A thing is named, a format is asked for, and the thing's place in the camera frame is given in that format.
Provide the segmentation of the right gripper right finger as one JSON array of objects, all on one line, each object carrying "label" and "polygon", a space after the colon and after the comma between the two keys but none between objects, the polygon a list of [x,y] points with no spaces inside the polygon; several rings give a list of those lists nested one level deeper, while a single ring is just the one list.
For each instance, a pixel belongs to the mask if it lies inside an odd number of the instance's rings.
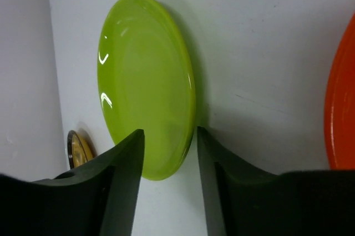
[{"label": "right gripper right finger", "polygon": [[275,175],[197,128],[208,235],[353,235],[354,171]]}]

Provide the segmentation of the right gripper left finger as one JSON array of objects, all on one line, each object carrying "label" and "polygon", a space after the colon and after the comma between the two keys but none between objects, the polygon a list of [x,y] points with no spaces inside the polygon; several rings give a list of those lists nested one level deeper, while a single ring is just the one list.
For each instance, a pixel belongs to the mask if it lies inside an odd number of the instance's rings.
[{"label": "right gripper left finger", "polygon": [[130,235],[145,150],[135,130],[54,179],[1,175],[2,235]]}]

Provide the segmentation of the green plate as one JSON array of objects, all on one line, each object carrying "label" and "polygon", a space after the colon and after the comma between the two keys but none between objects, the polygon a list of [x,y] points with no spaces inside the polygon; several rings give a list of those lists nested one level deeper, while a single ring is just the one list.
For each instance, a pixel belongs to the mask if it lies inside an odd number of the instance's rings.
[{"label": "green plate", "polygon": [[113,142],[142,129],[142,176],[172,176],[190,148],[196,93],[184,38],[158,1],[118,0],[112,6],[99,38],[97,82]]}]

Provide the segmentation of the brown yellow plate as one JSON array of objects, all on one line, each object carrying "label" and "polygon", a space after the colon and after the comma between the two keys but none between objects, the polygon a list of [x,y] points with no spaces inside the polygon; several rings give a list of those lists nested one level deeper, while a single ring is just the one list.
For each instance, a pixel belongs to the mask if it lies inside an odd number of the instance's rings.
[{"label": "brown yellow plate", "polygon": [[70,169],[79,167],[96,156],[94,149],[78,132],[70,130],[67,135],[67,157]]}]

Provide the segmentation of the orange plate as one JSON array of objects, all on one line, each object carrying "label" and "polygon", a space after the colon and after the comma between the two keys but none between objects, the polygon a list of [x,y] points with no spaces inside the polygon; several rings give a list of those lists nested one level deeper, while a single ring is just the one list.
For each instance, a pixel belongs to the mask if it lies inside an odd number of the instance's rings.
[{"label": "orange plate", "polygon": [[330,168],[354,170],[354,17],[339,43],[328,78],[324,139]]}]

